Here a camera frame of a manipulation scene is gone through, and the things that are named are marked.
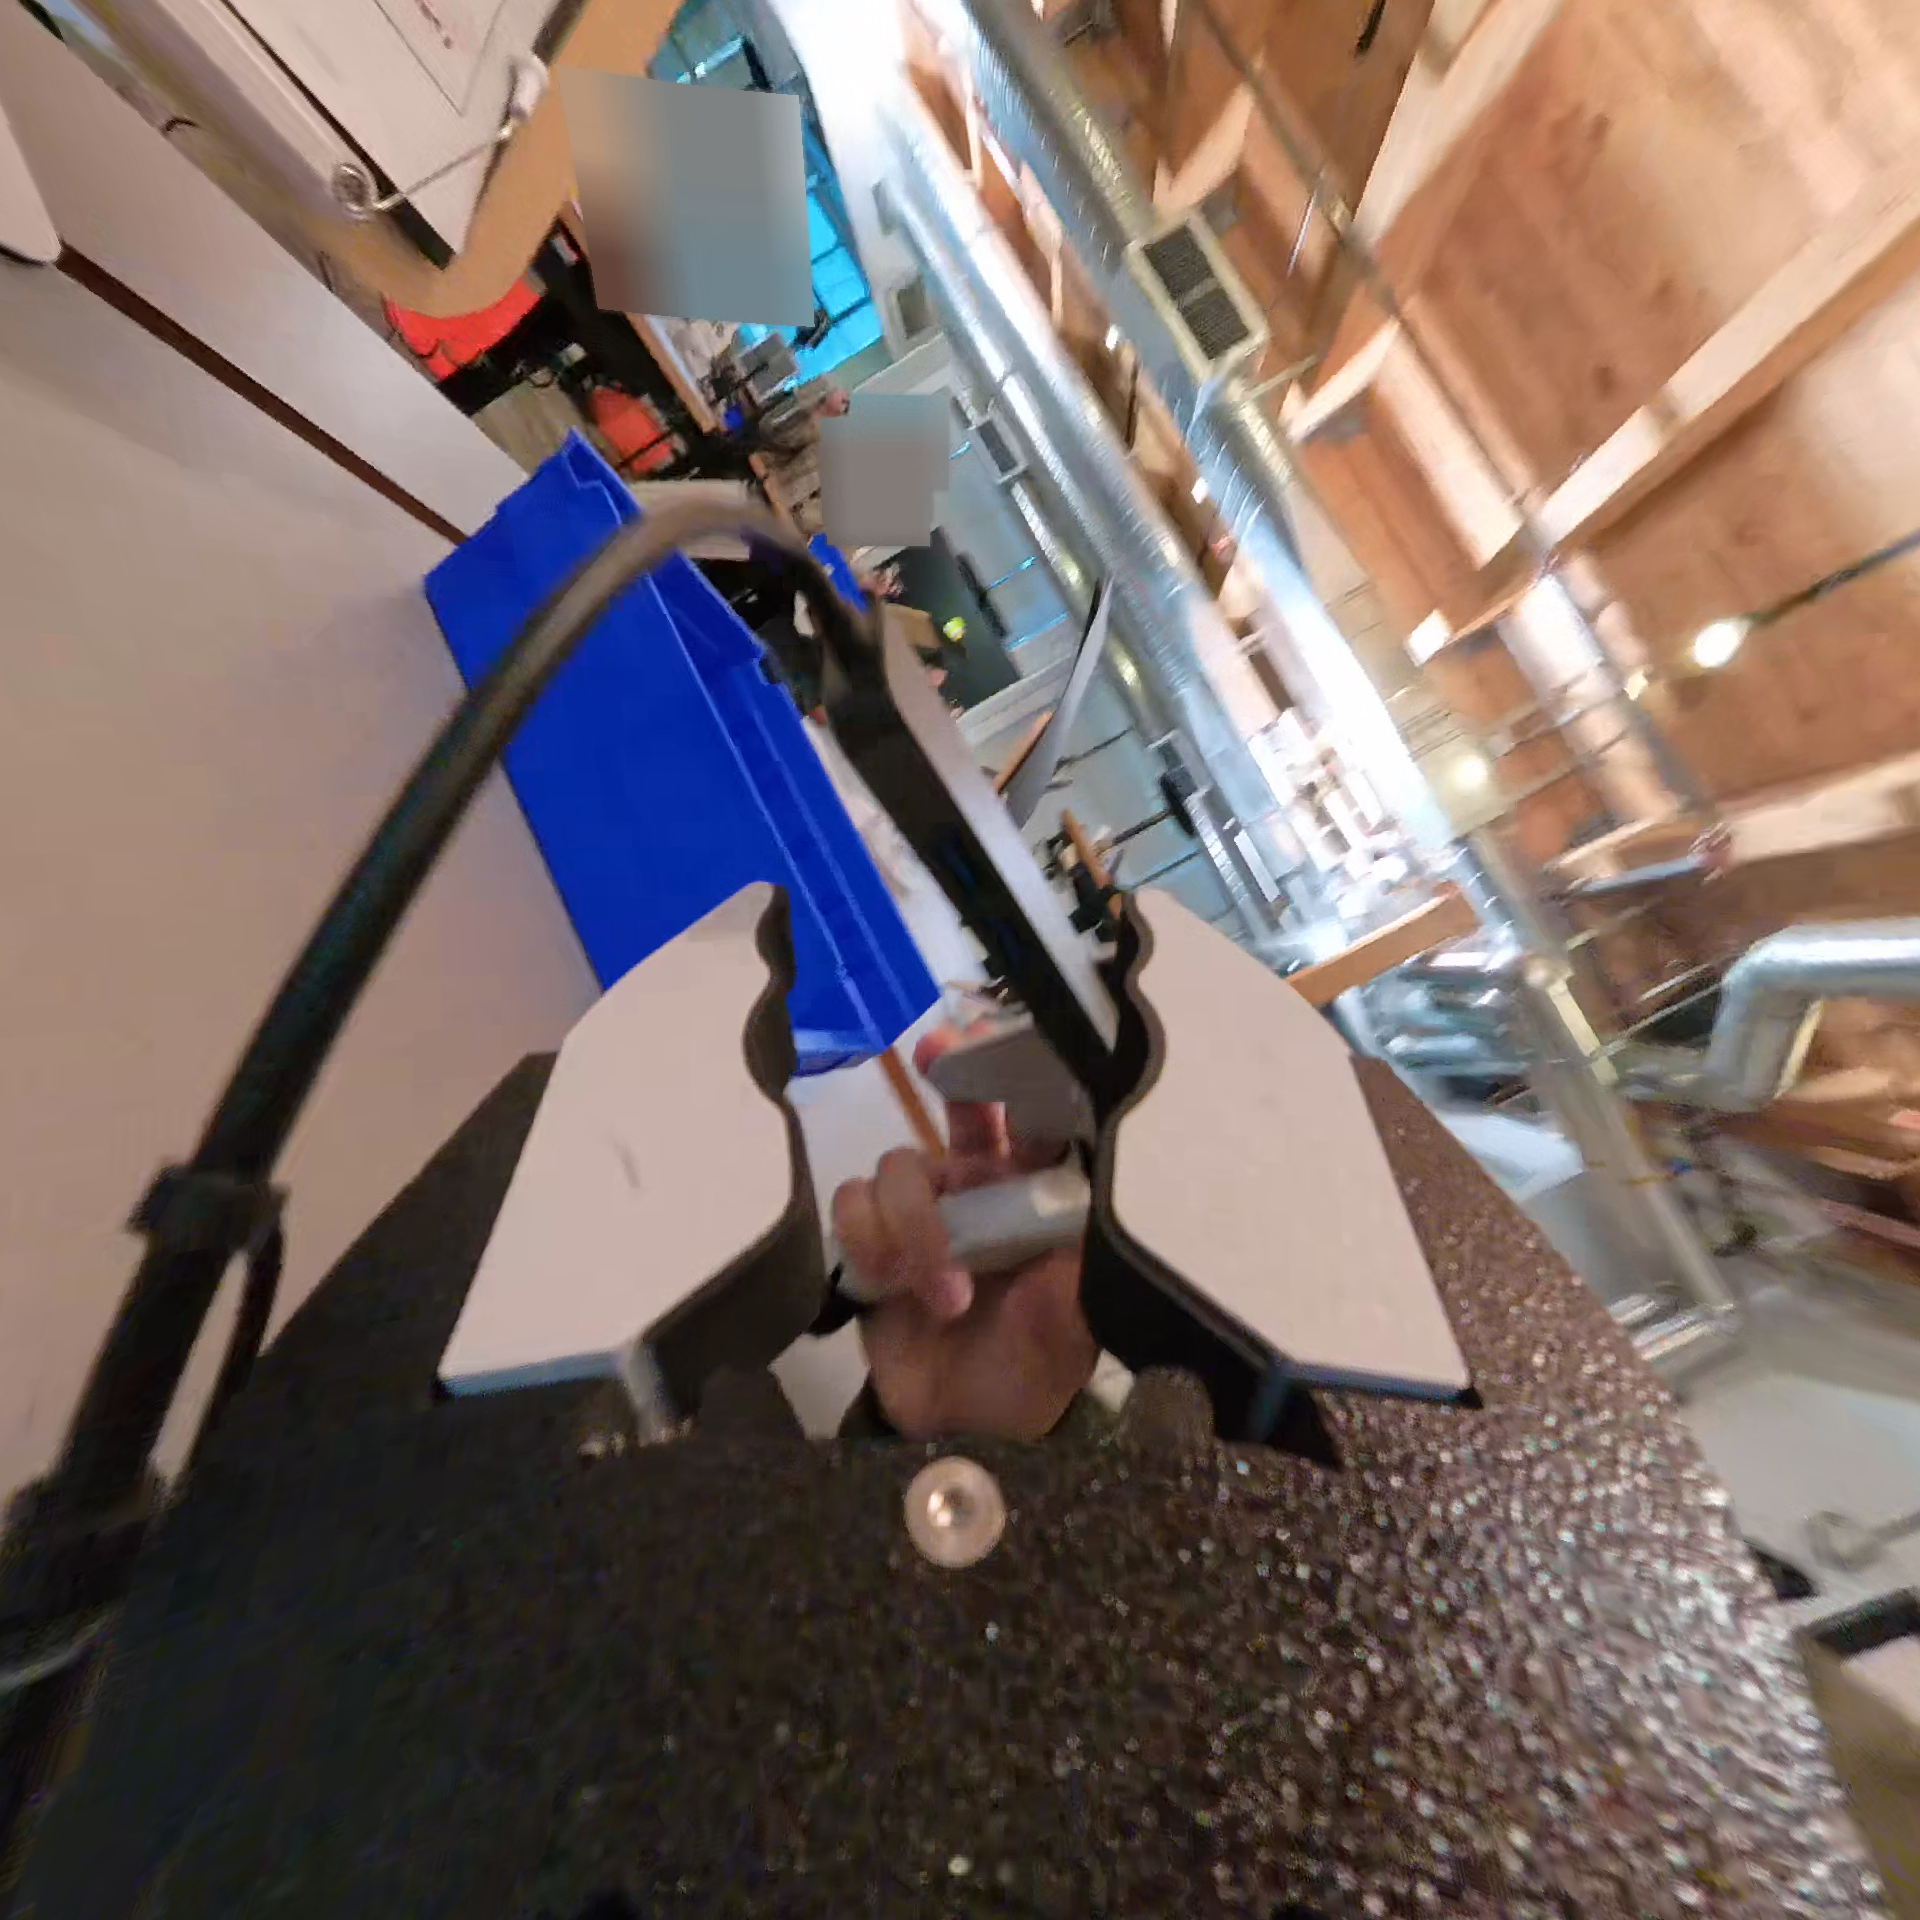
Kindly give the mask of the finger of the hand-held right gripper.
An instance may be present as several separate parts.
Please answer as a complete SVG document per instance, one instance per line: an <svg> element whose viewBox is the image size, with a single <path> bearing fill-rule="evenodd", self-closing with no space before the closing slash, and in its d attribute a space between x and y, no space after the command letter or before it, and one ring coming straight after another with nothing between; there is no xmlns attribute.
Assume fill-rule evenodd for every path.
<svg viewBox="0 0 1920 1920"><path fill-rule="evenodd" d="M1158 1022L1136 975L1138 911L1106 894L1111 952L1073 925L1009 807L903 636L843 598L826 605L826 716L875 803L1075 1080L1151 1080Z"/></svg>

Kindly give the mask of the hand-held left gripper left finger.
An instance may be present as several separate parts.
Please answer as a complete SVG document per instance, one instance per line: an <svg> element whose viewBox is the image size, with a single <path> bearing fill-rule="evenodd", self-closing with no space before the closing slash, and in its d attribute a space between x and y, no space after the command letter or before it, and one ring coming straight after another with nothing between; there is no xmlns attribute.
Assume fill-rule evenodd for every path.
<svg viewBox="0 0 1920 1920"><path fill-rule="evenodd" d="M794 980L784 888L754 880L573 1028L439 1358L450 1397L703 1397L809 1331L829 1283Z"/></svg>

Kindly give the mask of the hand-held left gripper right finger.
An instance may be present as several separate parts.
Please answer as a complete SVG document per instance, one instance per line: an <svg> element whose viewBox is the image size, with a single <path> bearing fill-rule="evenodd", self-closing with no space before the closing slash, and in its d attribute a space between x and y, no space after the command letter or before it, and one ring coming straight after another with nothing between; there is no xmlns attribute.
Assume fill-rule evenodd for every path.
<svg viewBox="0 0 1920 1920"><path fill-rule="evenodd" d="M1206 1391L1215 1435L1335 1464L1318 1391L1478 1411L1357 1056L1182 901L1122 901L1111 1101L1082 1304L1131 1373Z"/></svg>

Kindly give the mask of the grey desk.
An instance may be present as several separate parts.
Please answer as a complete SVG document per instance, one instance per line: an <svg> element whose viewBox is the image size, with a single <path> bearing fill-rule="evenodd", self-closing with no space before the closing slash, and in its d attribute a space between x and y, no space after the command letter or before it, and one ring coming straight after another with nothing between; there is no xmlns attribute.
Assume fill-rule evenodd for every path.
<svg viewBox="0 0 1920 1920"><path fill-rule="evenodd" d="M6 1495L461 675L424 577L519 483L49 39L6 104L74 261L6 263Z"/></svg>

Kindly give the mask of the person's right hand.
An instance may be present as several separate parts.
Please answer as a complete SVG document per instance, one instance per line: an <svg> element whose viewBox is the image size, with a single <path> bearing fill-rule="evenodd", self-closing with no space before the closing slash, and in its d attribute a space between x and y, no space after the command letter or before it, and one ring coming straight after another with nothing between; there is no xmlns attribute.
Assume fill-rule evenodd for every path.
<svg viewBox="0 0 1920 1920"><path fill-rule="evenodd" d="M1082 1247L1049 1251L999 1272L954 1260L946 1195L1010 1182L1042 1152L1009 1133L999 1107L954 1101L943 1156L888 1152L875 1172L833 1195L833 1235L881 1303L859 1325L882 1419L907 1439L1039 1439L1062 1423L1097 1371L1082 1307Z"/></svg>

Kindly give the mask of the blue plastic bin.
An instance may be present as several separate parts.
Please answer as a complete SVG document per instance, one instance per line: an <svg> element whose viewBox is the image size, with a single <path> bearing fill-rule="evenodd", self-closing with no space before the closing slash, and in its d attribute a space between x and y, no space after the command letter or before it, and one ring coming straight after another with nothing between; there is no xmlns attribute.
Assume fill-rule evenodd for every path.
<svg viewBox="0 0 1920 1920"><path fill-rule="evenodd" d="M897 1045L937 983L761 640L689 558L627 590L505 767L603 989L754 880L787 892L801 1071Z"/></svg>

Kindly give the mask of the orange container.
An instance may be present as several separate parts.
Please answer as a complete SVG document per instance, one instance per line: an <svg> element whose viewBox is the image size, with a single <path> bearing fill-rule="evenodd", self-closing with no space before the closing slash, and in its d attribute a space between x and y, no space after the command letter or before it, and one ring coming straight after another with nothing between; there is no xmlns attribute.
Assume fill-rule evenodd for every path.
<svg viewBox="0 0 1920 1920"><path fill-rule="evenodd" d="M598 382L585 391L584 406L601 451L624 478L665 475L680 464L681 437L648 398Z"/></svg>
<svg viewBox="0 0 1920 1920"><path fill-rule="evenodd" d="M383 317L394 337L439 384L467 371L494 348L501 348L514 329L533 317L542 289L526 276L496 302L471 313L433 317L392 296L383 296Z"/></svg>

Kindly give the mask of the silver bent pipe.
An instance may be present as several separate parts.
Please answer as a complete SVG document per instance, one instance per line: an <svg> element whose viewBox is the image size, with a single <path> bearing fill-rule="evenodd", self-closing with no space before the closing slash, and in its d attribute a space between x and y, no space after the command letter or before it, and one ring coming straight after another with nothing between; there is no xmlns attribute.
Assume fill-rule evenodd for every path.
<svg viewBox="0 0 1920 1920"><path fill-rule="evenodd" d="M1721 980L1691 1107L1759 1112L1785 1096L1825 1008L1848 998L1919 1000L1919 918L1813 923L1753 944Z"/></svg>

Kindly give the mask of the white air vent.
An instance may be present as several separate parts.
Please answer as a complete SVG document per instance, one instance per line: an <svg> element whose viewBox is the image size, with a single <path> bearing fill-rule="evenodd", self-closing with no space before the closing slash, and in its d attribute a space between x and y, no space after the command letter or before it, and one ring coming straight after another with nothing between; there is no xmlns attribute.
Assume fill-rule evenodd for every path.
<svg viewBox="0 0 1920 1920"><path fill-rule="evenodd" d="M1202 211L1131 240L1125 265L1202 398L1258 366L1269 319Z"/></svg>

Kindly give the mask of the cardboard box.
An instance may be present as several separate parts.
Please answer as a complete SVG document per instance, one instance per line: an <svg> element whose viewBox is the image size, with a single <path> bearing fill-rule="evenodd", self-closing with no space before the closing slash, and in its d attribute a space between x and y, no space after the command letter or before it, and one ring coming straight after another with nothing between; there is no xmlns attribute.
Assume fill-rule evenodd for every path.
<svg viewBox="0 0 1920 1920"><path fill-rule="evenodd" d="M1919 1596L1795 1630L1848 1811L1894 1916L1919 1916Z"/></svg>

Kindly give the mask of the silver spiral air duct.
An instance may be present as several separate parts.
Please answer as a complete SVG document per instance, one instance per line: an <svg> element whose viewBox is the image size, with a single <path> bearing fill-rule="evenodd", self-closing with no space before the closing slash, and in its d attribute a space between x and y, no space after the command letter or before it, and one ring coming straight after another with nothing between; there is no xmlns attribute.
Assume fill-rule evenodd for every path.
<svg viewBox="0 0 1920 1920"><path fill-rule="evenodd" d="M1505 989L1527 1046L1530 1083L1581 1144L1600 1195L1617 1204L1623 1235L1649 1261L1617 1317L1649 1359L1672 1369L1729 1353L1741 1332L1737 1296L1627 1119L1617 1069L1578 1008L1561 923L1498 829L1478 811L1459 813L1478 800L1448 797L1441 758L1414 745L1409 716L1391 707L1311 587L1285 502L1280 430L1243 374L1206 380L1190 367L1173 302L1142 275L1163 221L1136 166L1093 115L1032 5L923 5L923 16L950 39L991 127L1033 168L1070 251L1144 352L1240 552L1280 613L1291 683L1319 700L1352 761L1409 835L1439 848L1491 931L1489 977Z"/></svg>

